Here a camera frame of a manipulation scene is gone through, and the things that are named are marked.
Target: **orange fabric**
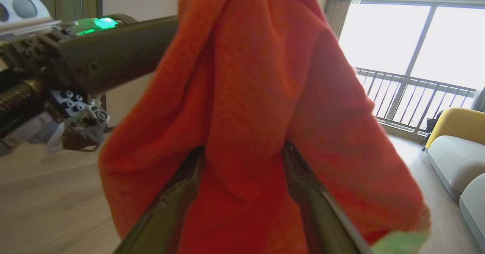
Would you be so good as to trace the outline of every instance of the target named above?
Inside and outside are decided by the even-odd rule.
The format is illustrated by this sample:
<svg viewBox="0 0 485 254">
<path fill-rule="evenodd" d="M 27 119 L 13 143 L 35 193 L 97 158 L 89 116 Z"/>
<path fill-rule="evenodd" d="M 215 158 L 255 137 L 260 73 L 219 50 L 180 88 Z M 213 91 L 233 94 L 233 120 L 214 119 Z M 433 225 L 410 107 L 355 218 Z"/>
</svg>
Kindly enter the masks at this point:
<svg viewBox="0 0 485 254">
<path fill-rule="evenodd" d="M 180 0 L 179 17 L 150 87 L 100 156 L 121 237 L 205 145 L 180 253 L 307 253 L 285 138 L 369 242 L 427 225 L 419 188 L 315 0 Z"/>
</svg>

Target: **sofa cushion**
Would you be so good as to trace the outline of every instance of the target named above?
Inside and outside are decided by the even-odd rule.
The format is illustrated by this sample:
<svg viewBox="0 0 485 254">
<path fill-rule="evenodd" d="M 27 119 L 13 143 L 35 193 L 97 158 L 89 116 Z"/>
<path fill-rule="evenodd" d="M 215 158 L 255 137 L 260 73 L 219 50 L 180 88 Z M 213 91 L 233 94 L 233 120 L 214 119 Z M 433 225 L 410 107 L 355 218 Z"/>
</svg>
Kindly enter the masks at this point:
<svg viewBox="0 0 485 254">
<path fill-rule="evenodd" d="M 485 173 L 479 175 L 465 188 L 460 197 L 460 209 L 475 237 L 480 249 L 485 254 Z"/>
<path fill-rule="evenodd" d="M 485 145 L 453 136 L 439 136 L 428 150 L 431 163 L 450 195 L 460 195 L 474 178 L 485 173 Z"/>
</svg>

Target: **sofa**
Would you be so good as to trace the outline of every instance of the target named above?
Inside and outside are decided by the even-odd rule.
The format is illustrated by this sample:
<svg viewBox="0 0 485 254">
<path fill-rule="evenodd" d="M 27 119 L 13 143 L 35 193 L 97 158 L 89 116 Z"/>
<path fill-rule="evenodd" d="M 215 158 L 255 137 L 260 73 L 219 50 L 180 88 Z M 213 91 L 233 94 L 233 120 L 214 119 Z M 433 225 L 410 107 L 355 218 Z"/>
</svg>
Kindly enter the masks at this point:
<svg viewBox="0 0 485 254">
<path fill-rule="evenodd" d="M 485 254 L 485 113 L 445 110 L 426 143 L 428 159 Z"/>
</svg>

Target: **gray curtain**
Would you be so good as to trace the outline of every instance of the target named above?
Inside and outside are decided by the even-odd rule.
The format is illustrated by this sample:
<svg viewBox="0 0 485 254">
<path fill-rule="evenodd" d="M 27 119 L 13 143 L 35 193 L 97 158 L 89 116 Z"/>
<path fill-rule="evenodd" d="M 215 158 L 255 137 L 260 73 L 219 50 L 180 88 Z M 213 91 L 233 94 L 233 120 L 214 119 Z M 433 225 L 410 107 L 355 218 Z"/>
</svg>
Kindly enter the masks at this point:
<svg viewBox="0 0 485 254">
<path fill-rule="evenodd" d="M 351 4 L 359 4 L 360 0 L 327 0 L 325 4 L 325 15 L 329 26 L 337 38 L 340 38 L 345 18 Z"/>
</svg>

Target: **green fabric corner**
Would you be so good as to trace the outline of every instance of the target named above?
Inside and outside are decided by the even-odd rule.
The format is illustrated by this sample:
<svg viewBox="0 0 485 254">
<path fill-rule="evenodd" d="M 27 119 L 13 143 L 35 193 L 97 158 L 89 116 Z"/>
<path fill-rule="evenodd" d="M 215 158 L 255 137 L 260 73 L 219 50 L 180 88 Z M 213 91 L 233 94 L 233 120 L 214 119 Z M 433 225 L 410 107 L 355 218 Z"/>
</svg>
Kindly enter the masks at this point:
<svg viewBox="0 0 485 254">
<path fill-rule="evenodd" d="M 382 237 L 372 246 L 374 254 L 417 254 L 429 237 L 429 231 L 395 231 Z"/>
</svg>

